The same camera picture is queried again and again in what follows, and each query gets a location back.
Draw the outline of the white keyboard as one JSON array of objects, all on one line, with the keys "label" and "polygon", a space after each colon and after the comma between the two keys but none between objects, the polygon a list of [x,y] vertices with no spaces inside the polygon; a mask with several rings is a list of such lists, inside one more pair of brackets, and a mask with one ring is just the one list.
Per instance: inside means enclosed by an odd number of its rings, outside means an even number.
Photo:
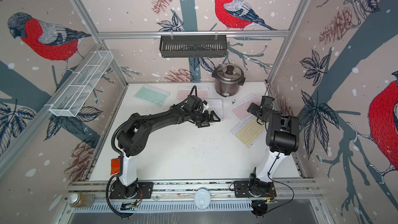
[{"label": "white keyboard", "polygon": [[208,111],[214,111],[221,121],[224,120],[224,112],[223,112],[223,100],[222,99],[205,99],[208,103]]}]

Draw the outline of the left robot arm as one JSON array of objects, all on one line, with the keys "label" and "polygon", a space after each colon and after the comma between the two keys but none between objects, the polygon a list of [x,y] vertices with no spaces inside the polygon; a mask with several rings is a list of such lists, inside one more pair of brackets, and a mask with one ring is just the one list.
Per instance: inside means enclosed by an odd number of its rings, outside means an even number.
[{"label": "left robot arm", "polygon": [[123,122],[113,133],[112,149],[119,154],[119,172],[116,182],[123,189],[135,187],[138,182],[138,155],[146,147],[150,134],[170,125],[184,122],[195,124],[198,128],[209,127],[211,123],[221,119],[214,111],[205,109],[207,102],[196,95],[189,95],[185,100],[172,105],[169,110],[155,115],[140,115],[134,113]]}]

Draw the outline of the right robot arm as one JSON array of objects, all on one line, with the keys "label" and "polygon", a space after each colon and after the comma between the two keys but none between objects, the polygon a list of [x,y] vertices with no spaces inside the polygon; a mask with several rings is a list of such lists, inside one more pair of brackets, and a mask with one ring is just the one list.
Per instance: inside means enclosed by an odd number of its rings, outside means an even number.
[{"label": "right robot arm", "polygon": [[260,105],[252,103],[247,112],[266,127],[268,154],[249,177],[249,190],[255,196],[269,192],[273,177],[281,162],[299,148],[299,118],[283,115],[273,109],[274,98],[263,96]]}]

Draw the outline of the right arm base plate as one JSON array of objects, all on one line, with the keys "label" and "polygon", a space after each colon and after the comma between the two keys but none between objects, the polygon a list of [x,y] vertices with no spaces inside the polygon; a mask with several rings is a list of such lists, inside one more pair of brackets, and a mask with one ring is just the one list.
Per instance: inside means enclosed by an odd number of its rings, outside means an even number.
[{"label": "right arm base plate", "polygon": [[277,196],[273,182],[236,180],[232,184],[236,198],[275,198]]}]

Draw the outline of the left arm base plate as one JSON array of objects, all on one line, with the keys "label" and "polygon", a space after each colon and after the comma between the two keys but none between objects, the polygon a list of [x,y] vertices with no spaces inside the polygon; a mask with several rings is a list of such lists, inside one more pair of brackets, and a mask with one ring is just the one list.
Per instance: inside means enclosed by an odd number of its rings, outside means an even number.
[{"label": "left arm base plate", "polygon": [[111,183],[109,187],[110,199],[150,199],[154,183],[151,181],[136,180],[129,186],[123,185],[119,180]]}]

